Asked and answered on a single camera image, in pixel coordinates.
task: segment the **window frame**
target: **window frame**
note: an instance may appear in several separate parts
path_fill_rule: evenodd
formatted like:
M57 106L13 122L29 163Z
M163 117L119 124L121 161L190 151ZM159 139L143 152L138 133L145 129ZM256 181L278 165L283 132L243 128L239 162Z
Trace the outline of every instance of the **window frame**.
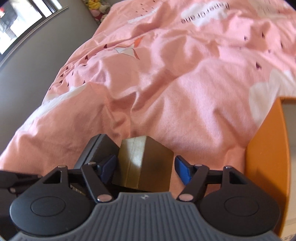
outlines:
M55 12L58 12L59 9L57 9L57 7L50 1L50 0L42 0L45 5L48 7L48 9L50 10L50 12L52 13L50 16L45 17L45 15L42 13L42 11L37 7L37 5L35 4L35 2L33 0L26 0L28 1L35 9L37 12L39 12L39 14L41 15L41 18L34 23L33 25L31 25L27 30L25 30L6 50L3 54L0 53L0 62L9 54L10 51L12 51L14 49L14 47L20 42L22 41L33 29L35 29L38 25L40 25L43 21L45 21L47 18L51 17L52 14L54 14Z

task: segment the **pink duvet cover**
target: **pink duvet cover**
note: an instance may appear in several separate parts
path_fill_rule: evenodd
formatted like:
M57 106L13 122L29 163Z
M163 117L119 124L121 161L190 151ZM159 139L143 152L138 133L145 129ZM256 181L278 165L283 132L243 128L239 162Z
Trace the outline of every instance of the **pink duvet cover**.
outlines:
M275 98L296 96L295 19L281 0L115 4L17 130L0 168L72 168L88 140L107 133L118 145L149 135L192 164L243 171ZM182 187L173 171L174 196Z

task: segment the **gray ribbed grip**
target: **gray ribbed grip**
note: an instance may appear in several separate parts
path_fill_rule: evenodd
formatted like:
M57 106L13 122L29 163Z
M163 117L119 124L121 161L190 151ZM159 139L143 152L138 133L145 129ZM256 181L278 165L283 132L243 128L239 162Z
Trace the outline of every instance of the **gray ribbed grip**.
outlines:
M167 193L120 193L97 204L77 229L55 237L30 237L18 233L11 241L279 241L268 232L256 237L224 234L199 214L193 203L176 201Z

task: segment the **cardboard box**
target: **cardboard box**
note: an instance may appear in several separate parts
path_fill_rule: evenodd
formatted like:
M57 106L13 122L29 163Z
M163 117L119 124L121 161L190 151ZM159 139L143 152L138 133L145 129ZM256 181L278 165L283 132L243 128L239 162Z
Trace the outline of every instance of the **cardboard box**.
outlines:
M279 97L246 149L245 175L279 204L279 237L296 234L296 98Z
M122 140L112 183L147 192L168 192L174 153L151 137Z

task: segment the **stuffed toy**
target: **stuffed toy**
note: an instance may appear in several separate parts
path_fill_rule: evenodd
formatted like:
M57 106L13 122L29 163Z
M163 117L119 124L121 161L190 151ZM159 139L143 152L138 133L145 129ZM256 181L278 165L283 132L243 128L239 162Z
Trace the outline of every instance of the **stuffed toy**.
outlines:
M111 7L110 3L103 0L84 0L84 3L98 24L103 21Z

